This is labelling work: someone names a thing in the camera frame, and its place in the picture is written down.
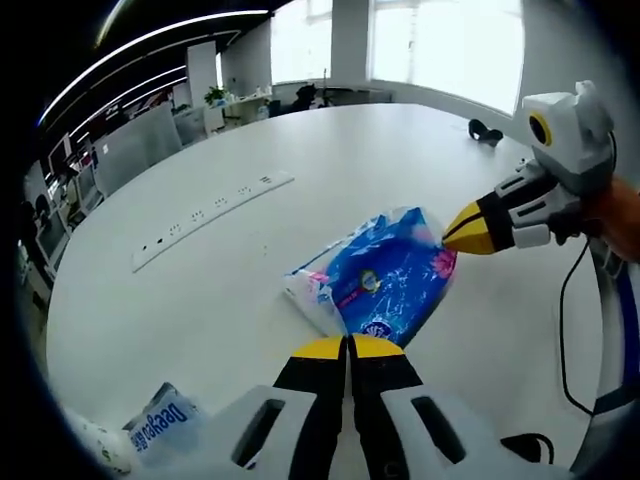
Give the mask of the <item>person's right hand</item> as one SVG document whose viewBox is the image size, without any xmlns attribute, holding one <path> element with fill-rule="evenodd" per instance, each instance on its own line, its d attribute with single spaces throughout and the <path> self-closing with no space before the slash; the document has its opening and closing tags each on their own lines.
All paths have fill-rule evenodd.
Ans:
<svg viewBox="0 0 640 480">
<path fill-rule="evenodd" d="M 620 258 L 639 262 L 639 193 L 625 180 L 613 176 L 609 185 L 582 200 L 583 214 L 597 220 L 600 236 Z"/>
</svg>

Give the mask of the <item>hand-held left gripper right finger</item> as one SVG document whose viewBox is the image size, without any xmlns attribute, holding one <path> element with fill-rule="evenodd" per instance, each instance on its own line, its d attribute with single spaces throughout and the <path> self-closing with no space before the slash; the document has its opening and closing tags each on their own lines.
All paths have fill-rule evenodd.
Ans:
<svg viewBox="0 0 640 480">
<path fill-rule="evenodd" d="M 424 384 L 383 338 L 348 339 L 354 421 L 373 479 L 562 479 L 507 449 L 459 398 Z"/>
</svg>

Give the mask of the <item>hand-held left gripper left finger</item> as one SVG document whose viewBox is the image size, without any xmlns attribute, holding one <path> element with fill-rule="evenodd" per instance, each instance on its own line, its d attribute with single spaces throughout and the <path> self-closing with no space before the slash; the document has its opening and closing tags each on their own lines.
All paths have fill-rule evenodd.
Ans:
<svg viewBox="0 0 640 480">
<path fill-rule="evenodd" d="M 347 339 L 295 351 L 272 385 L 217 413 L 204 437 L 205 479 L 326 479 L 342 426 Z"/>
</svg>

